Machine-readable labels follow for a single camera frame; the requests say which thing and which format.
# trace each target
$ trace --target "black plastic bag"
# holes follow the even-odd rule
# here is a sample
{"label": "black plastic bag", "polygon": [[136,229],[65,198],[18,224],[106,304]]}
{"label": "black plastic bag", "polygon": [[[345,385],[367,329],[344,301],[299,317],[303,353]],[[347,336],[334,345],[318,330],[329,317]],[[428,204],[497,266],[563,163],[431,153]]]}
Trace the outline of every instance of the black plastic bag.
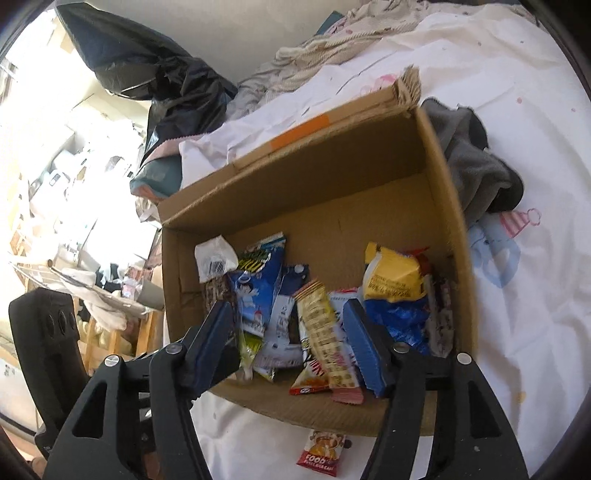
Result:
{"label": "black plastic bag", "polygon": [[212,132],[224,122],[236,87],[172,39],[85,3],[60,5],[56,12],[106,90],[152,100],[142,162],[165,140]]}

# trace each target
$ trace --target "biscuit packet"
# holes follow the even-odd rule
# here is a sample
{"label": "biscuit packet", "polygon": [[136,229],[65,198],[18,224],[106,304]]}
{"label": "biscuit packet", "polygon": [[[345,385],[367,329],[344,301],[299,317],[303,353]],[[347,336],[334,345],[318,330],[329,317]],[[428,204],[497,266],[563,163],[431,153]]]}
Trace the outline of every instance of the biscuit packet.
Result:
{"label": "biscuit packet", "polygon": [[355,405],[363,403],[363,391],[351,358],[343,348],[341,329],[326,288],[315,280],[294,297],[298,315],[308,332],[311,350],[329,378],[332,400]]}
{"label": "biscuit packet", "polygon": [[290,395],[304,395],[329,390],[329,378],[322,370],[322,365],[314,357],[310,347],[310,339],[306,326],[301,320],[298,321],[300,329],[301,351],[304,360],[304,369],[295,379],[290,388]]}
{"label": "biscuit packet", "polygon": [[311,430],[297,465],[336,476],[345,435]]}

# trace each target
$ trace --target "gray towel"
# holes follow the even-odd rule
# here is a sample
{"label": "gray towel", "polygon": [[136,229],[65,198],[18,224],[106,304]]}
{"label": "gray towel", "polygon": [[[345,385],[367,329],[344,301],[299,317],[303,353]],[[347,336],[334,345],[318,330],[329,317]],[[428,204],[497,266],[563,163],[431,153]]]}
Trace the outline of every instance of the gray towel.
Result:
{"label": "gray towel", "polygon": [[466,224],[470,226],[491,211],[491,204],[497,211],[515,208],[523,195],[523,183],[488,151],[486,131],[474,111],[466,107],[450,110],[434,98],[426,99],[422,107],[452,172]]}

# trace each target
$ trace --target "red snack wrapper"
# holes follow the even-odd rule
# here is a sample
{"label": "red snack wrapper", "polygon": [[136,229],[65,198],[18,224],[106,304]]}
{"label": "red snack wrapper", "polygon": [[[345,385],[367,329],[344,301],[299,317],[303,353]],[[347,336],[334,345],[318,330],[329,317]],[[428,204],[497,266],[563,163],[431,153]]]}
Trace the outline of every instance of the red snack wrapper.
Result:
{"label": "red snack wrapper", "polygon": [[316,472],[336,476],[345,435],[311,430],[297,464]]}

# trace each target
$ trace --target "cardboard box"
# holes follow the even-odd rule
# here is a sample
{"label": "cardboard box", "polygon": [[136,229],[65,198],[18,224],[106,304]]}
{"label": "cardboard box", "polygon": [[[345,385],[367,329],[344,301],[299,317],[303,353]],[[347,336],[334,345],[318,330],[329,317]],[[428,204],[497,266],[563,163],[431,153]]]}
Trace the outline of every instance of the cardboard box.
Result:
{"label": "cardboard box", "polygon": [[[475,297],[466,228],[457,193],[426,114],[416,78],[380,90],[295,127],[159,205],[171,340],[203,321],[194,247],[223,235],[237,252],[283,231],[286,263],[308,263],[329,289],[361,285],[369,241],[428,257],[456,285],[456,345],[476,344]],[[330,394],[291,396],[299,371],[259,376],[248,387],[213,389],[263,415],[330,432],[375,436],[387,401],[366,393],[361,406]],[[435,396],[423,433],[433,430]]]}

